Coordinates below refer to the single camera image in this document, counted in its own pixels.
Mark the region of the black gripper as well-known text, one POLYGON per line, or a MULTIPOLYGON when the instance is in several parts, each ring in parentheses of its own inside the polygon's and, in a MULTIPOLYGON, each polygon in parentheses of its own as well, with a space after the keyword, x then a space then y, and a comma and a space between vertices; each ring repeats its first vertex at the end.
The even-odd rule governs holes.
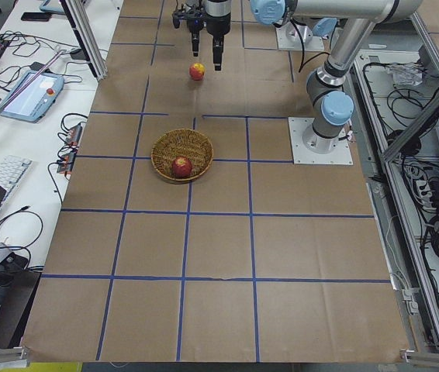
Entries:
MULTIPOLYGON (((205 0, 206 30, 213 36, 213 66, 222 70, 224 36, 230 31, 231 0, 205 0)), ((192 55, 199 56, 200 32, 191 33, 192 55)))

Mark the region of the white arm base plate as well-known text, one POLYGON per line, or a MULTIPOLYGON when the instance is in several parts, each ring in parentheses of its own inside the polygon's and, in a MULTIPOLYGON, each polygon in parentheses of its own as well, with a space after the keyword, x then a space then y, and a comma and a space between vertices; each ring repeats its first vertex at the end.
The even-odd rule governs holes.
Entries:
POLYGON ((279 50, 324 51, 323 38, 329 36, 337 24, 336 18, 296 18, 275 30, 279 50))
POLYGON ((314 118, 289 117, 292 161, 295 165, 352 166, 354 164, 347 134, 342 128, 333 139, 313 131, 314 118))

